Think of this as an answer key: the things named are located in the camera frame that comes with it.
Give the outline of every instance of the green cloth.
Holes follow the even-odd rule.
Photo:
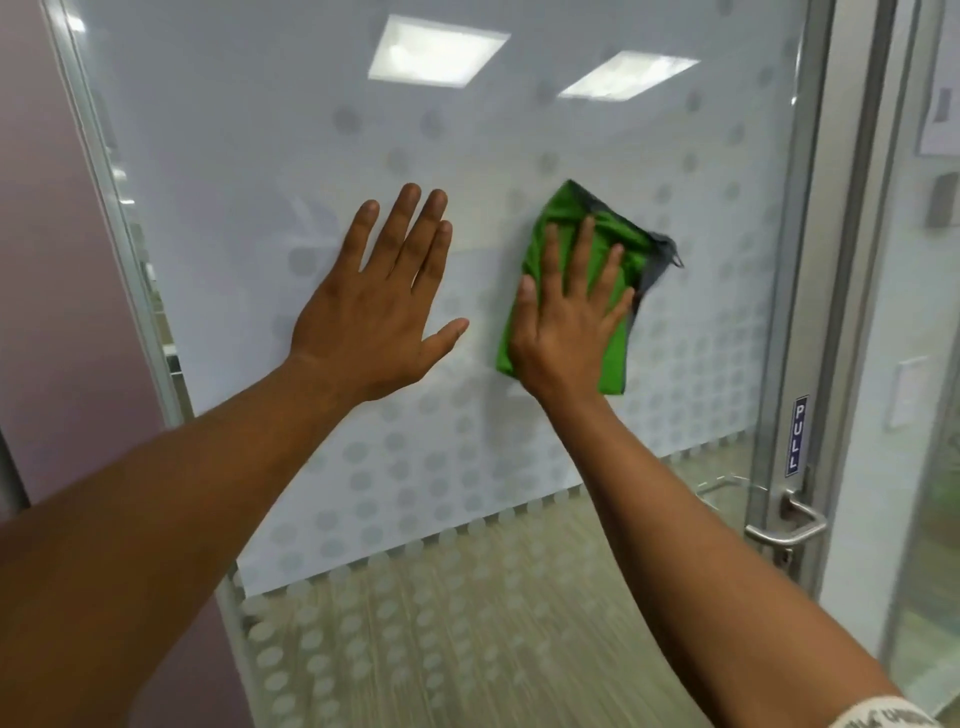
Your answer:
[[[577,239],[577,230],[587,215],[596,221],[593,234],[593,248],[590,252],[588,269],[589,285],[593,282],[607,260],[610,248],[615,243],[624,247],[620,263],[620,272],[611,293],[611,303],[619,301],[627,286],[633,286],[639,293],[634,298],[634,309],[613,334],[607,352],[604,354],[603,371],[600,376],[600,392],[605,395],[622,395],[627,385],[627,340],[636,318],[641,297],[663,275],[671,263],[682,265],[677,258],[677,246],[668,237],[642,230],[626,218],[616,214],[608,206],[587,192],[583,187],[567,180],[546,204],[534,226],[530,247],[523,259],[522,271],[537,282],[540,292],[540,260],[544,245],[544,230],[547,223],[554,223],[560,239],[560,264],[566,270],[573,244]],[[515,376],[514,366],[507,354],[510,341],[511,322],[500,340],[500,349],[496,356],[496,369],[505,375]]]

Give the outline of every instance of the person's right arm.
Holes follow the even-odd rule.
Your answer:
[[[624,578],[664,655],[716,725],[830,725],[899,695],[880,664],[727,528],[597,393],[603,352],[633,291],[610,310],[621,251],[588,292],[592,222],[564,290],[548,230],[540,301],[521,281],[510,354],[597,506]]]

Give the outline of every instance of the door handle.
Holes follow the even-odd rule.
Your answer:
[[[789,491],[783,494],[781,511],[784,516],[788,516],[791,511],[803,514],[809,518],[809,523],[802,525],[795,531],[765,531],[754,525],[748,525],[744,528],[744,533],[759,544],[773,546],[774,548],[791,548],[805,544],[810,539],[819,536],[829,528],[827,517],[819,511],[815,511],[806,503],[800,502],[797,494]]]

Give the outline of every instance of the person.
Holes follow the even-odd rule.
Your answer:
[[[405,185],[362,268],[379,207],[360,207],[273,372],[0,529],[5,724],[122,719],[331,430],[453,349],[466,319],[422,339],[452,227],[434,190],[411,228],[419,201]],[[935,724],[617,420],[597,382],[633,296],[609,305],[622,250],[590,288],[592,221],[565,275],[556,230],[546,240],[541,294],[529,277],[516,294],[517,376],[572,456],[637,607],[706,715],[736,728]]]

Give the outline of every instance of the hand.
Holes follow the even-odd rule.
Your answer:
[[[294,327],[290,359],[315,367],[350,407],[422,379],[469,325],[456,319],[423,340],[453,228],[443,220],[446,193],[435,189],[408,234],[419,201],[420,188],[405,184],[363,270],[380,206],[368,200],[360,207],[333,269]]]
[[[620,321],[630,309],[634,289],[624,291],[610,309],[623,248],[614,245],[591,291],[588,288],[593,218],[580,227],[566,270],[566,290],[560,271],[557,228],[548,225],[542,259],[540,306],[530,276],[520,279],[514,305],[510,360],[516,375],[540,404],[554,400],[598,397],[604,352]]]

